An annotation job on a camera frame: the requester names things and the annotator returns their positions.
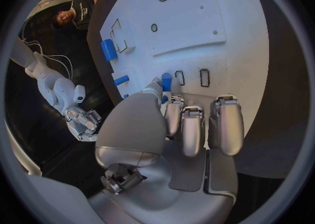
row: man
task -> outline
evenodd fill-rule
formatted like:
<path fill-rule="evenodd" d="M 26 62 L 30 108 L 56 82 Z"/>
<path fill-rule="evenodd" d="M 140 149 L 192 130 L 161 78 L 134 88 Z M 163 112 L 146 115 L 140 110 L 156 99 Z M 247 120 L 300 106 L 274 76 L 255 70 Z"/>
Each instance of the man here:
<path fill-rule="evenodd" d="M 52 28 L 60 29 L 72 21 L 77 29 L 88 29 L 96 1 L 72 0 L 70 10 L 61 11 L 52 18 Z"/>

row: dark background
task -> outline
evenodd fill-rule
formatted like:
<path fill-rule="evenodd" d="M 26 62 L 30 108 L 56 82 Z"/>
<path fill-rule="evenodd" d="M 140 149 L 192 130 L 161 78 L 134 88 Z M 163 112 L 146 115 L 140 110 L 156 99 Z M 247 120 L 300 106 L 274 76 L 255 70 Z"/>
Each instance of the dark background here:
<path fill-rule="evenodd" d="M 9 7 L 12 4 L 11 0 L 3 1 L 4 7 Z M 310 20 L 313 19 L 314 10 L 312 5 L 314 0 L 301 1 L 309 11 Z M 40 16 L 28 24 L 30 26 L 26 28 L 27 35 L 25 37 L 29 36 L 28 41 L 33 40 L 31 38 L 39 40 L 44 53 L 47 55 L 63 54 L 71 59 L 75 69 L 74 83 L 90 88 L 87 88 L 87 98 L 82 104 L 83 108 L 86 110 L 96 109 L 105 118 L 113 105 L 93 64 L 86 42 L 86 34 L 75 32 L 75 30 L 69 28 L 58 32 L 58 35 L 56 35 L 55 30 L 50 30 L 48 26 L 48 20 L 56 11 L 58 9 L 47 13 L 39 13 Z M 50 44 L 58 44 L 58 46 L 52 48 Z M 53 63 L 51 66 L 66 76 L 62 66 Z M 38 95 L 36 81 L 26 77 L 21 67 L 10 64 L 7 81 L 10 86 L 6 91 L 6 99 L 10 99 L 10 103 L 14 104 L 11 108 L 7 106 L 8 123 L 11 128 L 14 127 L 14 131 L 19 132 L 17 136 L 19 143 L 31 158 L 40 165 L 43 176 L 77 186 L 87 196 L 95 194 L 100 188 L 99 181 L 96 181 L 95 177 L 99 178 L 98 173 L 101 174 L 103 171 L 95 162 L 93 155 L 94 143 L 77 142 L 65 130 L 61 115 L 49 105 L 45 105 L 45 100 Z M 21 102 L 20 97 L 23 95 L 23 98 L 25 98 L 25 91 L 34 95 Z M 32 117 L 33 119 L 25 120 L 22 114 L 19 113 L 21 109 L 32 115 L 27 118 Z M 46 129 L 49 128 L 49 125 L 53 125 L 54 130 L 48 132 Z M 258 209 L 282 182 L 282 179 L 259 178 L 244 174 L 238 174 L 238 178 L 239 197 L 227 223 L 237 223 L 246 218 Z M 9 185 L 5 182 L 3 174 L 1 181 L 3 182 L 3 193 L 0 197 L 0 219 L 2 223 L 25 223 L 27 220 L 34 223 L 29 213 L 14 197 Z M 315 176 L 313 173 L 303 192 L 278 223 L 288 222 L 288 220 L 306 223 L 313 216 L 315 205 L 310 192 L 314 182 Z"/>

